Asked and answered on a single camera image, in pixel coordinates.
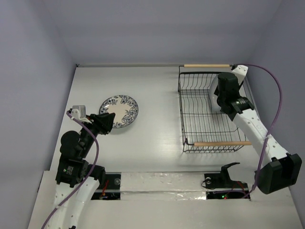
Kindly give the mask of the blue patterned plate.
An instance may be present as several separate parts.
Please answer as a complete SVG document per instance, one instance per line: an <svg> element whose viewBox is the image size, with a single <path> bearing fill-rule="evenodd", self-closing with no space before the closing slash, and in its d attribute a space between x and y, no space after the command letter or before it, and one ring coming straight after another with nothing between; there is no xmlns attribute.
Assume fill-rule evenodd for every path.
<svg viewBox="0 0 305 229"><path fill-rule="evenodd" d="M124 128L135 121L139 113L137 102L128 95L107 98L99 108L99 114L115 113L113 128Z"/></svg>

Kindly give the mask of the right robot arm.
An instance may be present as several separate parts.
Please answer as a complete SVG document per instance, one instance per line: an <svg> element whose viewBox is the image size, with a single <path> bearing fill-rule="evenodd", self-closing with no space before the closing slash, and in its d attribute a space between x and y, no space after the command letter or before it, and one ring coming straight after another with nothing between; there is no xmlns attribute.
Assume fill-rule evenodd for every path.
<svg viewBox="0 0 305 229"><path fill-rule="evenodd" d="M270 194L296 183L302 165L298 154L290 154L269 134L254 105L239 93L238 78L233 73L216 77L216 102L221 112L242 130L260 156L255 172L255 186Z"/></svg>

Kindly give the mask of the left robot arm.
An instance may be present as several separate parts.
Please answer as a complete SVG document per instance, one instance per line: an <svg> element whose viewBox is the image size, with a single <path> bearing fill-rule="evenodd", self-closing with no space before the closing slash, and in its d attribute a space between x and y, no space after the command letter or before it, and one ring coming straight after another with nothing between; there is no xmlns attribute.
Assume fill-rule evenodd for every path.
<svg viewBox="0 0 305 229"><path fill-rule="evenodd" d="M97 136L110 133L115 113L86 115L85 106L74 106L66 114L81 130L61 137L53 210L44 229L77 229L94 192L105 184L105 168L96 164L99 155L92 164L85 158L93 144L99 148Z"/></svg>

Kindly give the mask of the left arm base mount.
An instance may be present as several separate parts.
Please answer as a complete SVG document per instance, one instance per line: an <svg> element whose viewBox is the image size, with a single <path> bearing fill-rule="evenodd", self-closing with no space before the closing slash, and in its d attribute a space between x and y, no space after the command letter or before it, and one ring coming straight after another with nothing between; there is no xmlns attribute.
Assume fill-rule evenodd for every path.
<svg viewBox="0 0 305 229"><path fill-rule="evenodd" d="M105 181L91 197L91 200L120 200L121 173L106 173Z"/></svg>

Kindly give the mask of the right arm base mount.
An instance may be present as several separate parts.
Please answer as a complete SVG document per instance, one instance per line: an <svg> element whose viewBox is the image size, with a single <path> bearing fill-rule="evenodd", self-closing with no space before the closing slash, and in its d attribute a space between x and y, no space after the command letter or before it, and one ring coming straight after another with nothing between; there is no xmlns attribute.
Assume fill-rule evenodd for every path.
<svg viewBox="0 0 305 229"><path fill-rule="evenodd" d="M230 178L228 168L240 164L239 162L223 165L218 172L205 173L201 186L205 188L207 199L241 199L248 195L247 183Z"/></svg>

